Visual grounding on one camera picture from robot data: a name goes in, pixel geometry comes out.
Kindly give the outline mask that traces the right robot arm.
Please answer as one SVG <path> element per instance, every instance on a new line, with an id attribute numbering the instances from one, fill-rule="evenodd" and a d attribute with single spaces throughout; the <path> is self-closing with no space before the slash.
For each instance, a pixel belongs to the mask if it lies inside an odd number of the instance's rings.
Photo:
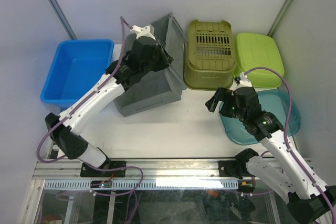
<path id="1" fill-rule="evenodd" d="M 205 105 L 214 112 L 219 102 L 223 103 L 220 115 L 241 121 L 283 169 L 277 171 L 247 148 L 235 156 L 234 166 L 227 173 L 237 178 L 251 174 L 261 179 L 284 200 L 298 223 L 313 222 L 333 210 L 335 186 L 328 186 L 290 145 L 283 125 L 274 114 L 262 109 L 254 88 L 218 88 Z"/>

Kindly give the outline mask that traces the olive green slotted basket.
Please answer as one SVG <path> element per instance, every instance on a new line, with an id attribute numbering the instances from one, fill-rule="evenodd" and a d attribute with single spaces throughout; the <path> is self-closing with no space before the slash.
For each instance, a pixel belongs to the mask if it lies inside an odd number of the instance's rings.
<path id="1" fill-rule="evenodd" d="M 236 68 L 234 39 L 227 21 L 193 20 L 187 30 L 184 83 L 194 90 L 229 88 Z"/>

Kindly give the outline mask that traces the teal transparent tub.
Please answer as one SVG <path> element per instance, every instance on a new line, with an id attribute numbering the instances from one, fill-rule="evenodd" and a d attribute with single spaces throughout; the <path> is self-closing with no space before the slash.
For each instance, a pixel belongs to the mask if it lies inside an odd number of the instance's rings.
<path id="1" fill-rule="evenodd" d="M 285 124 L 288 114 L 289 97 L 288 93 L 282 89 L 270 89 L 258 91 L 259 103 L 263 110 L 274 114 L 282 125 Z M 235 118 L 226 118 L 221 116 L 228 138 L 238 145 L 257 144 L 257 140 L 250 135 L 244 128 L 243 124 Z M 298 133 L 301 126 L 301 116 L 299 109 L 293 102 L 290 113 L 290 120 L 287 128 L 287 135 L 293 136 Z"/>

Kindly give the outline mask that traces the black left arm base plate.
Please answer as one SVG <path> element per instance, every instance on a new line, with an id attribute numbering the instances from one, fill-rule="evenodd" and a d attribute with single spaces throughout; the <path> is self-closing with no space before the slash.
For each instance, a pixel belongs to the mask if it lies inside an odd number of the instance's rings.
<path id="1" fill-rule="evenodd" d="M 94 169 L 83 163 L 80 171 L 80 177 L 125 177 L 126 161 L 107 160 L 99 168 L 103 171 Z"/>

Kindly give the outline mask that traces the blue plastic tub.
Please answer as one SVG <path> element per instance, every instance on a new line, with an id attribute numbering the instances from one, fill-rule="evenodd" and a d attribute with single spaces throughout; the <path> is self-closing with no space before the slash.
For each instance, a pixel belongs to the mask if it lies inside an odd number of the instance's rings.
<path id="1" fill-rule="evenodd" d="M 114 42 L 109 39 L 66 40 L 55 52 L 44 87 L 43 103 L 66 109 L 98 82 L 112 63 Z"/>

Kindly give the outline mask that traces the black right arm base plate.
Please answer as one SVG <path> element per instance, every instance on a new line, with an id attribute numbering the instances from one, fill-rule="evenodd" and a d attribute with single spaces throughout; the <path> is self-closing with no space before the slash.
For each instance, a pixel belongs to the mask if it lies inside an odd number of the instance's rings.
<path id="1" fill-rule="evenodd" d="M 235 159 L 218 162 L 219 177 L 233 177 L 243 179 L 244 177 L 259 176 L 265 170 L 252 163 L 248 159 Z"/>

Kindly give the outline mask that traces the lime green plastic basin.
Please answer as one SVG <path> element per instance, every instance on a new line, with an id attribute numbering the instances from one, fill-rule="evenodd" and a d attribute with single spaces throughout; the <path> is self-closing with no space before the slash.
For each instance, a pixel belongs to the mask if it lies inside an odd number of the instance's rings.
<path id="1" fill-rule="evenodd" d="M 273 38 L 261 34 L 239 33 L 235 37 L 236 69 L 234 76 L 255 67 L 267 67 L 280 75 L 285 70 L 282 58 Z M 257 88 L 277 88 L 282 80 L 268 70 L 254 70 L 248 79 Z"/>

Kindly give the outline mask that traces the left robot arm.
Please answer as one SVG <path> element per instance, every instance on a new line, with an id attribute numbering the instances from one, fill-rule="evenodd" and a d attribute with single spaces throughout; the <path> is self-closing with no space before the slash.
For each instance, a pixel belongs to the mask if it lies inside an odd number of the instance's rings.
<path id="1" fill-rule="evenodd" d="M 99 176 L 110 170 L 107 155 L 81 136 L 88 121 L 114 99 L 124 94 L 150 72 L 170 66 L 173 58 L 162 42 L 149 37 L 136 39 L 131 49 L 122 53 L 75 104 L 58 115 L 49 113 L 45 122 L 47 135 L 68 159 L 78 159 L 91 166 Z"/>

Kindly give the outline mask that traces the grey plastic crate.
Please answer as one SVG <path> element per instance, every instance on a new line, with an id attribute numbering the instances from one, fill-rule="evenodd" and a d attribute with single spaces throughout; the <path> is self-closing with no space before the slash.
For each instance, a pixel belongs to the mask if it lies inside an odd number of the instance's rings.
<path id="1" fill-rule="evenodd" d="M 172 12 L 152 22 L 154 36 L 173 58 L 171 65 L 158 72 L 149 72 L 140 82 L 114 99 L 124 117 L 179 101 L 186 89 L 183 81 L 183 60 L 186 39 Z"/>

